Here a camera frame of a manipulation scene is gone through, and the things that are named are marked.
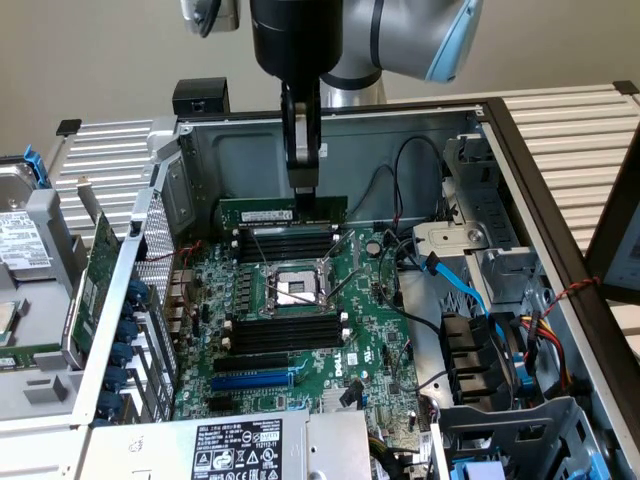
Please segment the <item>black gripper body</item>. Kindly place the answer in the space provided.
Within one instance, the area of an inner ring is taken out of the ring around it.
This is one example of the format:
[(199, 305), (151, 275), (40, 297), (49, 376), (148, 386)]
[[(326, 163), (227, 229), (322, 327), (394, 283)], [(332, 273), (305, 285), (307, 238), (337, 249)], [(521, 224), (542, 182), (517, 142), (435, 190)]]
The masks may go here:
[(256, 60), (281, 80), (315, 80), (330, 72), (343, 51), (341, 1), (250, 3)]

